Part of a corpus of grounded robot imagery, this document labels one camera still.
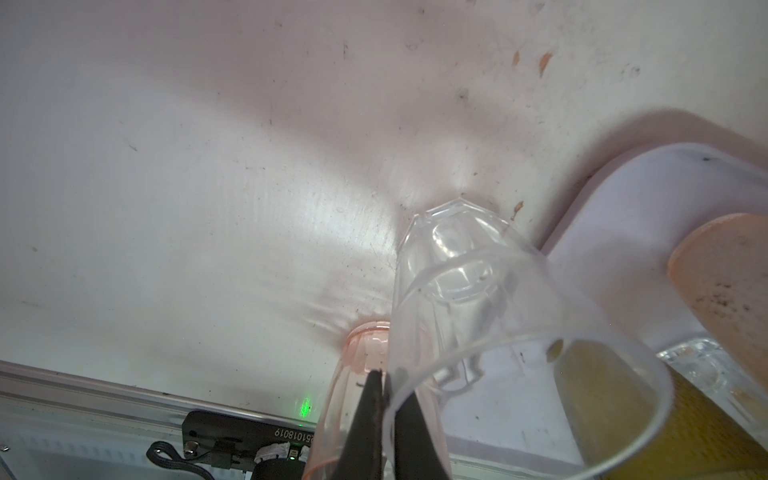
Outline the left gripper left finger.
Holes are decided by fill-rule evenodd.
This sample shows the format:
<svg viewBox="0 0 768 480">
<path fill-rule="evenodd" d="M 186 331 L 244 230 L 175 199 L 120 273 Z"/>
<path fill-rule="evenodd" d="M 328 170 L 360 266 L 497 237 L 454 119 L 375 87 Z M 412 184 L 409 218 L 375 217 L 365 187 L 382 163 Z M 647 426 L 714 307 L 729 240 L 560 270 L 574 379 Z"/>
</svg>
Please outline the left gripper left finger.
<svg viewBox="0 0 768 480">
<path fill-rule="evenodd" d="M 333 480 L 380 480 L 383 476 L 383 373 L 368 373 Z"/>
</svg>

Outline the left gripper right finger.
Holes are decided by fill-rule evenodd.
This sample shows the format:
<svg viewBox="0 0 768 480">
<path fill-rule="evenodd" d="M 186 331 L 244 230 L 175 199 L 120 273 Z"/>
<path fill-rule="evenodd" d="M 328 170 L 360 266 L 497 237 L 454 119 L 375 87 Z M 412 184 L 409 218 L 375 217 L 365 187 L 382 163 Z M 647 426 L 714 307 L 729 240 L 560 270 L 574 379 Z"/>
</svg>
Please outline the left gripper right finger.
<svg viewBox="0 0 768 480">
<path fill-rule="evenodd" d="M 394 477 L 449 479 L 438 403 L 429 390 L 417 390 L 394 416 Z"/>
</svg>

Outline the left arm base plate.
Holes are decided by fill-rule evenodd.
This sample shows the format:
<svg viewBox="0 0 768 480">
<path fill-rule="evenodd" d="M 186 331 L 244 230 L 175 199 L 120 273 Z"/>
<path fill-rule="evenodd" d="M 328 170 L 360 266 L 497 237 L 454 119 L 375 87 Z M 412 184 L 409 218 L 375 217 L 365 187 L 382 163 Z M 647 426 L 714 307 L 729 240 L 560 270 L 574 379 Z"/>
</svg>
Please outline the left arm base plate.
<svg viewBox="0 0 768 480">
<path fill-rule="evenodd" d="M 215 469 L 247 479 L 300 479 L 314 431 L 305 425 L 194 410 L 181 424 L 182 449 L 155 441 L 146 458 L 157 467 L 212 479 Z"/>
</svg>

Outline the pink textured cup back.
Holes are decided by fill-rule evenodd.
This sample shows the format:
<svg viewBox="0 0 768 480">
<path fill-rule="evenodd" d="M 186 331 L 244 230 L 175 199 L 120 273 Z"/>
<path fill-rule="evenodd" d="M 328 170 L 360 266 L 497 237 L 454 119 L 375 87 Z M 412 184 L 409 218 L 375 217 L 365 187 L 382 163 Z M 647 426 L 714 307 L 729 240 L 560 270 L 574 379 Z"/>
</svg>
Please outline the pink textured cup back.
<svg viewBox="0 0 768 480">
<path fill-rule="evenodd" d="M 767 388 L 767 217 L 735 213 L 692 231 L 667 276 L 701 325 Z"/>
</svg>

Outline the clear faceted glass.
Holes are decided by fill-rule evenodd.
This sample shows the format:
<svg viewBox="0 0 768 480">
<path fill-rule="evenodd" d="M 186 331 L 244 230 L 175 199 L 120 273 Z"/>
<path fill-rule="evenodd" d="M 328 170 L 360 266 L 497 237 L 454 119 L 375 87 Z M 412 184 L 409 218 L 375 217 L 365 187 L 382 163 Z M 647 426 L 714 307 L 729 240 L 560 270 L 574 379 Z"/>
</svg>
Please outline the clear faceted glass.
<svg viewBox="0 0 768 480">
<path fill-rule="evenodd" d="M 714 339 L 693 337 L 668 346 L 657 357 L 767 448 L 767 393 Z"/>
</svg>

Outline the dark amber textured cup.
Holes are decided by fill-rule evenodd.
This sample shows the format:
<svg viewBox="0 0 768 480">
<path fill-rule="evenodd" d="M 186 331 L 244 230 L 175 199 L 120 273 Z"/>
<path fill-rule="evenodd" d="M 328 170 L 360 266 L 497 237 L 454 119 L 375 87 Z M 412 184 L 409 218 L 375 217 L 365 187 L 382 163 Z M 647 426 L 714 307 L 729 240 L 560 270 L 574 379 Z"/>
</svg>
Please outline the dark amber textured cup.
<svg viewBox="0 0 768 480">
<path fill-rule="evenodd" d="M 661 388 L 609 346 L 574 340 L 554 381 L 582 459 L 601 479 L 764 479 L 767 451 L 672 368 Z"/>
</svg>

